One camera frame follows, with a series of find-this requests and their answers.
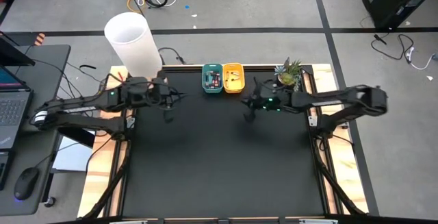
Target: laptop keyboard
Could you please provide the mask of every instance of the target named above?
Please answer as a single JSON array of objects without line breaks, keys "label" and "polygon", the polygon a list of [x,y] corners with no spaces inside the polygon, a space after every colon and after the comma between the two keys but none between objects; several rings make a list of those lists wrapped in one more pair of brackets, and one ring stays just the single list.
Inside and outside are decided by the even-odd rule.
[{"label": "laptop keyboard", "polygon": [[25,100],[0,100],[0,125],[18,125]]}]

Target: computer mouse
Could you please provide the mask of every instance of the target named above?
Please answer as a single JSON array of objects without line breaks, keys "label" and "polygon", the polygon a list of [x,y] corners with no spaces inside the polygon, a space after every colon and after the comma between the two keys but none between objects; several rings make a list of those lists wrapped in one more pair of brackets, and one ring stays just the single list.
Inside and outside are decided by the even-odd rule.
[{"label": "computer mouse", "polygon": [[25,169],[20,174],[14,187],[14,196],[16,199],[25,200],[32,195],[39,174],[40,171],[34,167]]}]

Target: laptop screen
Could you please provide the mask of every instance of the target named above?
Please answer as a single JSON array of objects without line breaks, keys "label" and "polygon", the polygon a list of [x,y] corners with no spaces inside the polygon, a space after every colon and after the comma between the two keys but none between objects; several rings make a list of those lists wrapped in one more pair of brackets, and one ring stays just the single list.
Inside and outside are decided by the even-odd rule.
[{"label": "laptop screen", "polygon": [[0,67],[0,90],[15,90],[23,87],[15,76]]}]

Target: white plastic cup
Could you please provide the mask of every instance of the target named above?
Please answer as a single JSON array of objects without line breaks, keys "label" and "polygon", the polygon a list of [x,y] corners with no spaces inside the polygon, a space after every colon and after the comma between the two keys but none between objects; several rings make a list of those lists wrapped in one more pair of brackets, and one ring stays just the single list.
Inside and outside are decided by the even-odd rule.
[{"label": "white plastic cup", "polygon": [[111,18],[105,37],[133,77],[157,77],[163,67],[146,19],[135,12]]}]

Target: gray floor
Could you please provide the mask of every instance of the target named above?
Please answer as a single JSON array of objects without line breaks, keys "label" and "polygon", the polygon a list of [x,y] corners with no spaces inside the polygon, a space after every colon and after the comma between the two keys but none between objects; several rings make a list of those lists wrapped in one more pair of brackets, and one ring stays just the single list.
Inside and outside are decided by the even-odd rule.
[{"label": "gray floor", "polygon": [[[323,0],[331,27],[360,27],[367,17],[361,0]],[[407,27],[438,27],[438,0],[427,0],[408,19]],[[0,29],[7,32],[102,30],[108,19],[126,12],[126,0],[16,0]],[[153,29],[236,27],[321,27],[315,0],[178,0],[173,6],[147,10]],[[366,18],[364,27],[372,27]],[[438,34],[409,34],[415,41],[414,64],[424,66],[438,53]],[[388,114],[358,120],[372,185],[380,214],[438,219],[437,157],[438,62],[417,71],[404,60],[390,60],[370,47],[372,34],[334,34],[348,86],[380,85],[389,95]],[[189,63],[277,63],[287,56],[304,63],[332,63],[324,34],[203,34],[154,36],[157,46],[174,47]],[[396,35],[378,48],[400,55]],[[48,44],[70,44],[69,62],[91,64],[89,73],[103,78],[120,60],[101,36],[48,37]],[[171,52],[167,64],[176,64]],[[97,83],[67,66],[66,74],[84,95]],[[434,77],[429,81],[427,76]],[[39,223],[73,220],[79,206],[83,175],[56,175],[53,184],[62,203],[41,207]],[[0,217],[0,223],[26,223],[29,216]]]}]

